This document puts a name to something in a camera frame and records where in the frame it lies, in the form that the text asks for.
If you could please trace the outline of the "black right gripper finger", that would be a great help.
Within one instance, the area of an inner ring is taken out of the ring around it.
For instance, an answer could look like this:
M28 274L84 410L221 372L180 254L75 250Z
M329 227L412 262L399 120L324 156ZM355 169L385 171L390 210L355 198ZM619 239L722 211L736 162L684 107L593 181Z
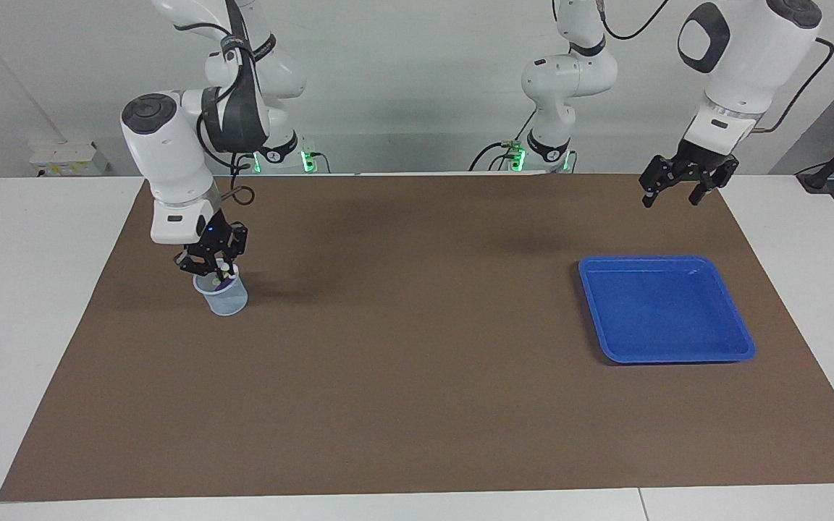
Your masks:
M229 224L229 239L223 250L223 280L235 278L235 260L245 253L248 228L244 224Z
M218 274L219 265L216 253L203 246L184 246L173 258L173 263L181 271L193 276Z

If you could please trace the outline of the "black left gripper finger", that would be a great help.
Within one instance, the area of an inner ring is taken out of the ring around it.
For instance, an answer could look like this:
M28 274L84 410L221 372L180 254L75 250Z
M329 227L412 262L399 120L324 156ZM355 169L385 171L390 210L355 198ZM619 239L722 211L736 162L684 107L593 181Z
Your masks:
M708 192L725 187L738 168L738 159L726 159L715 169L696 167L697 185L688 196L691 205L698 206Z
M676 171L674 161L661 155L654 156L639 175L639 184L644 192L641 199L643 206L651 208L662 191L675 187L680 181L681 175Z

